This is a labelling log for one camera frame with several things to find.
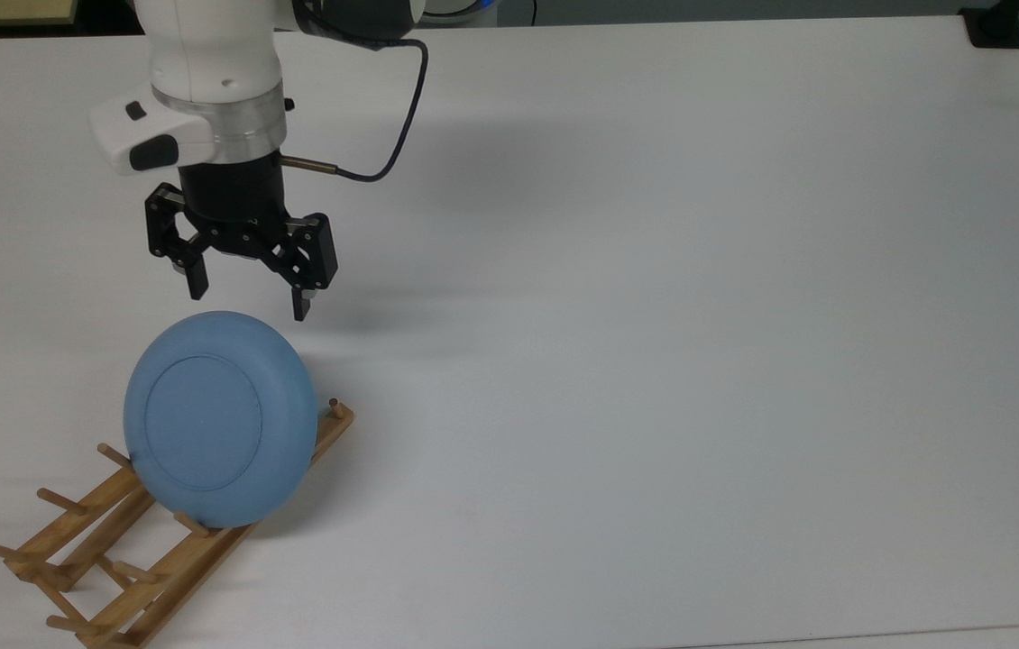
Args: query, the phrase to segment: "table surface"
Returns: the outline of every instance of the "table surface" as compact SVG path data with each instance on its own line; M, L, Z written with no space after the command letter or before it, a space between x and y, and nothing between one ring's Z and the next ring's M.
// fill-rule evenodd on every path
M286 172L341 262L304 324L257 264L192 303L147 254L175 174L85 126L143 40L0 42L0 543L108 475L146 345L232 309L358 421L163 645L1019 625L1019 51L956 17L424 38L388 179ZM414 53L278 49L283 152L377 168ZM0 645L53 612L0 564Z

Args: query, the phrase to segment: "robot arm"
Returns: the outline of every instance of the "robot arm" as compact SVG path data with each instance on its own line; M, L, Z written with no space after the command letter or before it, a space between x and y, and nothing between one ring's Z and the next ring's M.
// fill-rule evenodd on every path
M297 320L336 271L327 217L284 209L286 99L274 28L378 50L408 44L397 40L423 8L424 0L138 0L150 82L93 108L90 125L118 173L178 168L181 190L163 183L146 202L148 238L151 254L184 272L194 300L208 288L201 255L210 247L284 277ZM176 213L195 237L180 238Z

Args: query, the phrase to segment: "blue bowl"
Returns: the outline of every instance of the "blue bowl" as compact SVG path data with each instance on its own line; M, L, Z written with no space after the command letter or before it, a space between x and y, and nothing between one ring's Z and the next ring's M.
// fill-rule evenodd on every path
M156 501L233 528L281 506L309 469L317 396L292 346L239 313L187 317L145 350L125 393L125 444Z

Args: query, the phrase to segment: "black cable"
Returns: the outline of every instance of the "black cable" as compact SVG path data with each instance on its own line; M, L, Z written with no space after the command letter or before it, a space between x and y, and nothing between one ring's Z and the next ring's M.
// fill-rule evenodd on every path
M333 172L337 176L347 177L350 180L357 180L358 182L377 182L382 179L382 177L388 176L389 170L393 168L393 165L397 162L397 156L401 155L401 148L406 145L406 137L410 136L410 126L414 123L414 114L418 113L418 103L422 98L422 88L426 86L426 72L430 66L430 49L416 38L398 38L396 41L373 41L369 38L361 38L358 36L353 36L341 32L339 29L333 28L333 25L327 23L321 19L317 14L310 10L305 4L294 4L294 9L297 7L303 8L305 13L307 13L308 19L312 20L313 25L320 30L321 36L327 36L331 38L336 38L336 40L343 41L353 45L361 46L361 48L366 48L368 50L373 50L374 52L385 50L387 48L418 48L422 52L422 66L418 71L418 86L414 88L414 98L410 102L410 112L406 115L406 123L401 124L401 136L397 137L397 144L393 147L393 152L389 154L389 160L386 161L385 166L382 166L381 171L372 174L357 173L348 171L344 168L339 168L337 165L321 163L321 161L316 160L306 160L311 165L326 165L333 169Z
M416 40L416 38L403 38L403 40L387 44L386 48L418 48L422 51L422 66L418 71L418 87L414 90L414 98L410 102L410 112L406 115L406 123L401 124L401 136L397 137L397 145L394 145L393 152L389 154L389 161L385 163L385 166L382 166L381 171L370 176L337 168L337 176L347 177L350 180L376 182L389 173L389 170L397 162L397 156L401 155L401 148L406 146L406 137L410 136L410 126L414 123L414 114L418 112L418 102L422 98L422 88L426 86L426 70L430 66L430 49L423 42Z

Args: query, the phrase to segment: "white table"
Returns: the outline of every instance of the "white table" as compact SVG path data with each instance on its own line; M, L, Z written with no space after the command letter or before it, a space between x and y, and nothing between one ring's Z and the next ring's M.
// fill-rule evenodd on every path
M287 173L341 260L304 324L258 264L211 254L198 304L148 255L175 174L84 123L143 40L0 42L1 543L108 475L145 346L233 309L360 419L162 645L1019 625L1019 51L956 17L424 37L393 175ZM414 54L279 50L284 152L381 164ZM0 564L0 646L72 644L52 612Z

